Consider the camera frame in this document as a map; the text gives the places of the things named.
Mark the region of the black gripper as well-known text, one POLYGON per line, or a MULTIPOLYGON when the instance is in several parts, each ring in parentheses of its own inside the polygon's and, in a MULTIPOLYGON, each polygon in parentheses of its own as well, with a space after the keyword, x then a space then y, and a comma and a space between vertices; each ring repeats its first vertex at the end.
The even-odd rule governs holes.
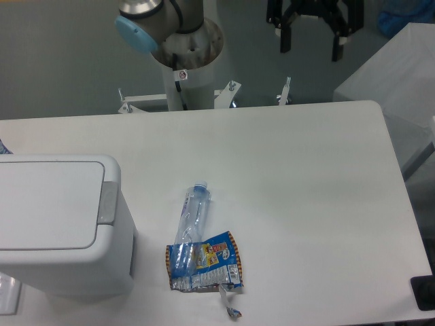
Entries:
POLYGON ((343 57, 345 40, 364 26, 364 1, 343 1, 347 6, 347 20, 338 7, 338 1, 329 0, 295 0, 283 11, 283 1, 268 0, 266 21, 279 30, 280 52, 291 50, 291 24, 297 15, 326 17, 326 23, 331 28, 334 39, 332 46, 332 62, 343 57))

